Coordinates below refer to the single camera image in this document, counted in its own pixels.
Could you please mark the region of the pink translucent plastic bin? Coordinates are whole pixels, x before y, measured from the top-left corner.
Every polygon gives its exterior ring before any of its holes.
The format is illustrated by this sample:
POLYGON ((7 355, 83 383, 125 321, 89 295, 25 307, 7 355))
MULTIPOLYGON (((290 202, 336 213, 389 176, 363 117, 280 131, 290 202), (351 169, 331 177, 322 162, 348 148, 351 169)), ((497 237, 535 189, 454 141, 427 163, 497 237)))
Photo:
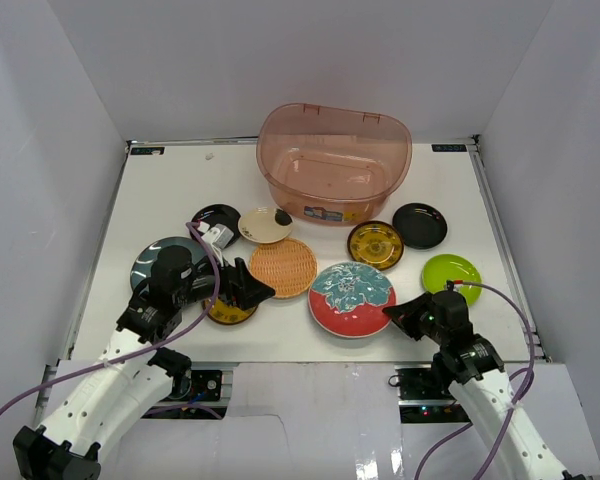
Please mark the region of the pink translucent plastic bin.
POLYGON ((403 183, 412 138, 391 116, 292 103, 267 116, 256 159, 273 200, 290 215, 356 225, 378 215, 403 183))

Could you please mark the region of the lime green plate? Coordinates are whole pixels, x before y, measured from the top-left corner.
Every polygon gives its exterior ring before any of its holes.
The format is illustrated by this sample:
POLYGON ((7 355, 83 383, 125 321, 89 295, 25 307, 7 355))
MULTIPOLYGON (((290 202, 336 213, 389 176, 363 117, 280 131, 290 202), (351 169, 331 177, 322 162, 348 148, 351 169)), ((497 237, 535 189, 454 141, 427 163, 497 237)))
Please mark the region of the lime green plate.
POLYGON ((479 270, 464 257, 455 254, 439 254, 430 258, 421 272, 421 284, 425 291, 437 293, 446 288, 448 281, 481 283, 479 270))

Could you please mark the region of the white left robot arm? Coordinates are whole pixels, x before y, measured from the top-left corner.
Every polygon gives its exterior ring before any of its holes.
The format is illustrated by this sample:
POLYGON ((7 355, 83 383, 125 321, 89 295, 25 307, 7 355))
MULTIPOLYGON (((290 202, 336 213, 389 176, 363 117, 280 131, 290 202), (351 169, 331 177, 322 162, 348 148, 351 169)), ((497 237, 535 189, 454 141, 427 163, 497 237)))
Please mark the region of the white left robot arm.
POLYGON ((221 300, 247 310, 274 297, 243 259, 195 261, 188 248, 158 251, 103 353, 64 402, 38 427, 24 427, 13 448, 25 479, 96 479, 110 448, 149 409, 191 387, 191 359, 166 341, 192 303, 221 300))

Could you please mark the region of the cream plate with black spot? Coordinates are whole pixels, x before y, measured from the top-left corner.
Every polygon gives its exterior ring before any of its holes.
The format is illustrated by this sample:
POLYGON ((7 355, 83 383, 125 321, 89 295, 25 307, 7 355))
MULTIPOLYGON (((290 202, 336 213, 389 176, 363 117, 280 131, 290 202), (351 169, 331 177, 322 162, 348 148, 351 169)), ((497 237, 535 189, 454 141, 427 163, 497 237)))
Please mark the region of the cream plate with black spot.
POLYGON ((240 234, 258 244, 273 244, 287 238, 293 230, 291 216, 278 207, 258 207, 238 220, 240 234))

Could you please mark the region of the black plate right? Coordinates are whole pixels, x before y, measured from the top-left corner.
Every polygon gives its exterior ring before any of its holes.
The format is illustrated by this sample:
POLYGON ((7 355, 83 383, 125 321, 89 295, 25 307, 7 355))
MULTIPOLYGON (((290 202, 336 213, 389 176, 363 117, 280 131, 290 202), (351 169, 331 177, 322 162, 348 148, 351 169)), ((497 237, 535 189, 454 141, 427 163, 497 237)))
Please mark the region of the black plate right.
POLYGON ((413 249, 428 250, 440 245, 448 233, 442 213, 424 203, 408 203, 393 214, 392 226, 403 243, 413 249))

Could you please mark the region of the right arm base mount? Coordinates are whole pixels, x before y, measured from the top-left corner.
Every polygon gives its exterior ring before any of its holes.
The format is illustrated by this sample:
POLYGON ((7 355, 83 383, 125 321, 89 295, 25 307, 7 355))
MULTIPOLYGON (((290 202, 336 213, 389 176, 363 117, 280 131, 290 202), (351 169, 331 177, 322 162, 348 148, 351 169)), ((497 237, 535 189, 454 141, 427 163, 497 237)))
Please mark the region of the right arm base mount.
POLYGON ((441 389, 430 368, 398 368, 387 384, 397 392, 403 425, 469 422, 464 409, 441 389))

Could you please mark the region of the woven bamboo tray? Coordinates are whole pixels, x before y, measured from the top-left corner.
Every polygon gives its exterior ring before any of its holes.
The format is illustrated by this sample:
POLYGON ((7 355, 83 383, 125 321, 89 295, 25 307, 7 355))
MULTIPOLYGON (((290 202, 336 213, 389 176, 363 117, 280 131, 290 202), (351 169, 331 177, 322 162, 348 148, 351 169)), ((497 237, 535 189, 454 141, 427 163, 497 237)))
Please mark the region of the woven bamboo tray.
POLYGON ((257 280, 275 290, 276 299, 289 299, 308 290, 317 276, 318 262, 304 242, 286 238, 258 246, 248 268, 257 280))

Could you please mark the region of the yellow patterned plate left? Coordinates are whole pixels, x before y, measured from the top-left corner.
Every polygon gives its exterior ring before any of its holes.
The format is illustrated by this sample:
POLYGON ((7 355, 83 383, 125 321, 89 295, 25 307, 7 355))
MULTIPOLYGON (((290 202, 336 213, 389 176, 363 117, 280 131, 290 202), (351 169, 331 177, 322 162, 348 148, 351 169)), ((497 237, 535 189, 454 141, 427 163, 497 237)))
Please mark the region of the yellow patterned plate left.
POLYGON ((207 317, 213 322, 233 326, 244 323, 250 319, 257 311, 258 307, 253 307, 247 310, 241 310, 238 307, 230 306, 218 299, 207 313, 207 317))

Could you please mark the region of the black plate left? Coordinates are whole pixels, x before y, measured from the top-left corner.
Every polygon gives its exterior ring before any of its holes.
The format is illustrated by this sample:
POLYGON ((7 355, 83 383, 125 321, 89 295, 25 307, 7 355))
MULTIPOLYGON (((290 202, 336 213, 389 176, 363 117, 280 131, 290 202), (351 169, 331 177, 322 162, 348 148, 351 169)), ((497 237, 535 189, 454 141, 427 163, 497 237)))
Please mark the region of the black plate left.
POLYGON ((211 204, 194 214, 191 221, 194 223, 205 222, 210 227, 222 225, 227 227, 231 232, 231 236, 224 240, 222 247, 227 248, 232 246, 240 238, 238 221, 241 218, 240 212, 234 207, 227 204, 211 204))

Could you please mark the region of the blue-grey glazed plate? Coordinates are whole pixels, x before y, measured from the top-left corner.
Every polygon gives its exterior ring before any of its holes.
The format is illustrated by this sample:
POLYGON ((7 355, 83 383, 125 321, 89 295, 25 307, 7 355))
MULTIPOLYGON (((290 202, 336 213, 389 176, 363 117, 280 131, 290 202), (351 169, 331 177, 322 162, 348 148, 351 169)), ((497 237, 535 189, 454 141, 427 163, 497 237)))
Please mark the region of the blue-grey glazed plate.
POLYGON ((193 275, 196 263, 206 258, 204 249, 188 237, 172 236, 147 246, 134 261, 130 271, 133 293, 140 284, 143 292, 153 287, 181 293, 193 275))

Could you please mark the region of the yellow patterned plate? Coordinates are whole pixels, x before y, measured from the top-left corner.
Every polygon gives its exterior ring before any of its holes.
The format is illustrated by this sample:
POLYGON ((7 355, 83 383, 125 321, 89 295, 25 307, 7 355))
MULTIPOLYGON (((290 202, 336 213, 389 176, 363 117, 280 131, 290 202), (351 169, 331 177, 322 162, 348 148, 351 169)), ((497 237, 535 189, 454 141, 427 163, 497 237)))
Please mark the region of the yellow patterned plate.
POLYGON ((404 254, 404 243, 398 231, 392 225, 378 220, 354 227, 348 235, 346 246, 353 261, 380 271, 397 265, 404 254))
POLYGON ((257 311, 258 307, 253 307, 247 310, 241 310, 238 307, 230 306, 218 299, 207 313, 207 317, 213 322, 233 326, 244 323, 250 319, 257 311))

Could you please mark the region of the yellow patterned plate right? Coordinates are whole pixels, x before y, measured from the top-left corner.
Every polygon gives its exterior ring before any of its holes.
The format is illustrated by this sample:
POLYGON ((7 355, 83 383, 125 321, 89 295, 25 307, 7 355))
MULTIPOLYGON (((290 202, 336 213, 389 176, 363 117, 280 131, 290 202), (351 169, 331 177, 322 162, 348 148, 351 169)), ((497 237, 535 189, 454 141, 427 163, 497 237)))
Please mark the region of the yellow patterned plate right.
POLYGON ((378 220, 354 227, 348 235, 346 246, 353 261, 380 271, 397 265, 404 254, 404 243, 398 231, 392 225, 378 220))

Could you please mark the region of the red and teal floral plate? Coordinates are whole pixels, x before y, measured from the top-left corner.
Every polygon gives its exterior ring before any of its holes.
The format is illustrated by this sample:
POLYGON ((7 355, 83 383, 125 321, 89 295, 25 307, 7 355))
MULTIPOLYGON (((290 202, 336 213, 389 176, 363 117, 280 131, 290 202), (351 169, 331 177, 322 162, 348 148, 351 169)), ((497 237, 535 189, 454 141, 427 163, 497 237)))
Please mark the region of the red and teal floral plate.
POLYGON ((397 295, 390 280, 378 269, 342 262, 317 275, 308 291, 308 305, 316 323, 327 332, 360 339, 389 325, 390 319, 383 310, 397 305, 397 295))

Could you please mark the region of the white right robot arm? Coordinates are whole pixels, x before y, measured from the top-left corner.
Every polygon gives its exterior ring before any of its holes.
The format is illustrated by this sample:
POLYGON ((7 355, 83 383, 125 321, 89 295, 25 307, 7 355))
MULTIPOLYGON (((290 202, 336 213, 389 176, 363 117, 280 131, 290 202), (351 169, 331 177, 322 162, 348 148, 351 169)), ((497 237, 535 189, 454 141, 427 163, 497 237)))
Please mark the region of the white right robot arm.
POLYGON ((582 479, 551 451, 524 410, 521 399, 534 379, 529 360, 517 389, 511 385, 495 347, 474 332, 464 296, 454 289, 424 293, 384 313, 409 338, 438 345, 431 384, 441 397, 455 399, 489 448, 478 472, 495 467, 501 479, 582 479))

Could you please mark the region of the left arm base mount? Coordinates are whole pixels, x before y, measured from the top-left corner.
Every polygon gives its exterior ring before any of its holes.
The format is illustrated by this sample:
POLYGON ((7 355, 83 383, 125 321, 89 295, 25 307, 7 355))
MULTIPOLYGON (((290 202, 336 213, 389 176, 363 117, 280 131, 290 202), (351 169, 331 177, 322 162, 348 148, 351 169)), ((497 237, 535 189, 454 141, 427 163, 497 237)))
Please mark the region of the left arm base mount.
POLYGON ((143 416, 144 419, 221 420, 227 411, 221 370, 191 370, 173 382, 170 394, 143 416))

